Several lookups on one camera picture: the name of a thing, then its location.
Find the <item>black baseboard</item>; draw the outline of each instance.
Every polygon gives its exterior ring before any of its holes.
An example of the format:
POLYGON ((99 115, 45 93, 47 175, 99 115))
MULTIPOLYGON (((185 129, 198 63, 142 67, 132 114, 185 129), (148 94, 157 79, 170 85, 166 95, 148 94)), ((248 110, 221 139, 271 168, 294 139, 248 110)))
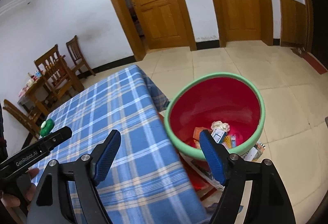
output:
POLYGON ((273 39, 273 45, 274 46, 280 46, 280 38, 274 38, 273 39))
POLYGON ((22 146, 22 149, 25 148, 25 147, 27 147, 27 146, 29 146, 30 143, 31 143, 31 141, 32 141, 32 139, 33 139, 33 135, 29 132, 28 133, 28 136, 26 137, 25 142, 24 142, 24 144, 22 146))
POLYGON ((196 42, 197 50, 220 47, 219 40, 196 42))
MULTIPOLYGON (((101 65, 99 67, 96 67, 94 69, 92 69, 95 73, 99 73, 99 72, 104 72, 106 70, 109 70, 109 69, 113 69, 113 68, 116 68, 116 67, 119 67, 119 66, 123 66, 123 65, 127 65, 127 64, 130 64, 130 63, 134 63, 136 62, 136 59, 134 56, 130 56, 130 57, 126 57, 126 58, 122 58, 122 59, 119 59, 119 60, 115 60, 115 61, 112 61, 110 63, 107 63, 107 64, 104 64, 104 65, 101 65)), ((82 74, 79 74, 78 75, 78 78, 79 79, 82 79, 82 78, 85 78, 85 77, 88 77, 88 76, 91 76, 91 72, 90 71, 86 71, 82 74)))

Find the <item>blue plaid tablecloth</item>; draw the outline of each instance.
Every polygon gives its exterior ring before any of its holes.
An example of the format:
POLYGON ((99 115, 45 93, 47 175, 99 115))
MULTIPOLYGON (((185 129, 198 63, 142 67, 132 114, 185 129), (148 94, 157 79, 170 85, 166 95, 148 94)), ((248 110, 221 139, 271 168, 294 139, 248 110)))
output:
MULTIPOLYGON (((50 160, 74 161, 116 129, 121 146, 97 186, 112 222, 201 223, 205 210, 156 112, 167 105, 167 97, 136 65, 89 87, 48 116, 55 122, 53 131, 68 126, 73 135, 35 165, 40 173, 34 183, 50 160)), ((77 220, 85 223, 74 182, 69 189, 77 220)))

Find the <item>trash bin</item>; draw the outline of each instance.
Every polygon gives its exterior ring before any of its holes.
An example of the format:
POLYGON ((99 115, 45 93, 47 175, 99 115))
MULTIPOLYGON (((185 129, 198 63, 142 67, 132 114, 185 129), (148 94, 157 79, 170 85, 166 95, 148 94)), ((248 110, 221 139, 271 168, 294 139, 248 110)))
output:
POLYGON ((242 136, 241 144, 229 152, 242 155, 258 141, 264 119, 264 102, 257 88, 240 75, 217 72, 193 81, 179 92, 166 110, 164 126, 181 153, 205 160, 194 145, 195 127, 210 128, 217 120, 228 123, 228 134, 242 136))

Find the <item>blue gripper pad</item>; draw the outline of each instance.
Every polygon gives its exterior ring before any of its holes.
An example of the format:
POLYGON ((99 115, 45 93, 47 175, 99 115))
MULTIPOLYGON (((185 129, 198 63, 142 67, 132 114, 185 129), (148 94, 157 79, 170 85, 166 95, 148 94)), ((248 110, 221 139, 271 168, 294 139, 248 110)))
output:
POLYGON ((212 138, 211 134, 208 131, 202 131, 199 134, 199 144, 200 144, 200 148, 204 153, 206 161, 211 169, 213 177, 222 186, 224 186, 227 181, 227 178, 224 175, 224 164, 214 148, 215 145, 219 145, 219 144, 217 144, 214 141, 214 139, 212 138))
POLYGON ((105 180, 121 145, 121 134, 112 130, 102 144, 96 145, 91 153, 91 178, 95 186, 105 180))

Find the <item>metal screw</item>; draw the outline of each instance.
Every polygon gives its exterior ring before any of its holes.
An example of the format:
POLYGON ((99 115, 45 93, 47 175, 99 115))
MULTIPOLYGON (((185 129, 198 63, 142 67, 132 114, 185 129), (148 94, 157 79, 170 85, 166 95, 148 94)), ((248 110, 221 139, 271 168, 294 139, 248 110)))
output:
POLYGON ((271 166, 272 165, 272 161, 271 160, 268 160, 267 158, 264 160, 264 163, 268 166, 271 166))
POLYGON ((229 157, 230 157, 231 160, 237 160, 237 159, 239 159, 239 156, 237 154, 230 154, 229 157))
POLYGON ((54 165, 56 165, 57 161, 56 160, 50 160, 49 162, 49 166, 53 167, 54 165))
POLYGON ((88 155, 88 154, 85 154, 85 155, 83 155, 83 156, 81 157, 81 159, 82 159, 83 161, 87 161, 89 158, 90 158, 90 155, 88 155))

